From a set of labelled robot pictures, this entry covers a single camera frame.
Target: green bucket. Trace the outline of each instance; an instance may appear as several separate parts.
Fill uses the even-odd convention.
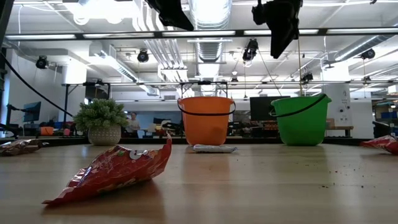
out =
[[[331,99],[326,94],[274,100],[280,138],[288,146],[316,146],[323,141]]]

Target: potted plant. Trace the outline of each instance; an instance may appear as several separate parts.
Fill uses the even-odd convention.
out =
[[[88,131],[88,140],[95,146],[113,146],[120,141],[121,126],[128,125],[124,105],[114,100],[93,100],[80,103],[79,113],[73,117],[77,129]]]

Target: red chip bag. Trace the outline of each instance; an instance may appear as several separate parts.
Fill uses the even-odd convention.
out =
[[[164,171],[171,150],[171,139],[159,150],[140,151],[114,146],[97,156],[87,168],[80,169],[56,199],[46,200],[43,204],[76,202],[149,180]]]
[[[398,141],[396,138],[390,135],[379,137],[370,141],[361,142],[360,146],[376,147],[378,149],[384,149],[394,155],[398,155]]]

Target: white wrapper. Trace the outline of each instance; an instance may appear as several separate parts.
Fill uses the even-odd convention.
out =
[[[197,144],[193,147],[195,152],[218,152],[218,153],[231,153],[237,150],[237,147],[229,147],[229,146],[206,146]]]

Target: chip bag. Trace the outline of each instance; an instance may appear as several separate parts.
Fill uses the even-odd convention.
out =
[[[383,149],[391,154],[398,155],[398,141],[395,137],[387,135],[373,139],[370,141],[361,142],[360,146],[364,147],[376,147]]]
[[[20,139],[13,142],[7,142],[0,146],[0,156],[16,156],[35,152],[43,147],[38,139]]]
[[[56,199],[43,204],[76,202],[154,178],[164,171],[171,150],[171,139],[159,150],[114,146],[97,156],[87,168],[80,169]]]

